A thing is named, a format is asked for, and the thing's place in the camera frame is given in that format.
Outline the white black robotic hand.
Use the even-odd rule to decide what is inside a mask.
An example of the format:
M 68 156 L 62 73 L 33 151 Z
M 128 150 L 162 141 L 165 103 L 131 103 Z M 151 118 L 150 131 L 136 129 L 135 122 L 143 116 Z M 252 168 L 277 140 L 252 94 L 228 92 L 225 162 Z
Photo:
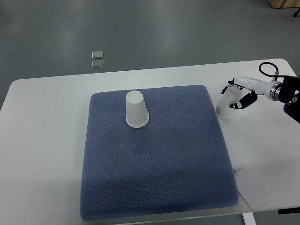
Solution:
M 232 109 L 244 109 L 253 104 L 259 95 L 264 95 L 271 101 L 279 100 L 279 93 L 282 83 L 279 81 L 265 82 L 254 78 L 235 77 L 232 81 L 228 81 L 228 85 L 222 90 L 224 94 L 229 87 L 236 87 L 239 90 L 247 89 L 250 92 L 242 97 L 239 101 L 234 101 L 229 104 Z

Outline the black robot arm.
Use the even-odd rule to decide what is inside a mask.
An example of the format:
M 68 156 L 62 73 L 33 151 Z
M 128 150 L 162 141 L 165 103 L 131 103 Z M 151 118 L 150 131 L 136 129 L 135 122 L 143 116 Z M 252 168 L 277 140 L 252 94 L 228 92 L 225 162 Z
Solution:
M 274 92 L 274 97 L 281 103 L 284 103 L 283 111 L 300 122 L 300 78 L 294 76 L 283 77 Z

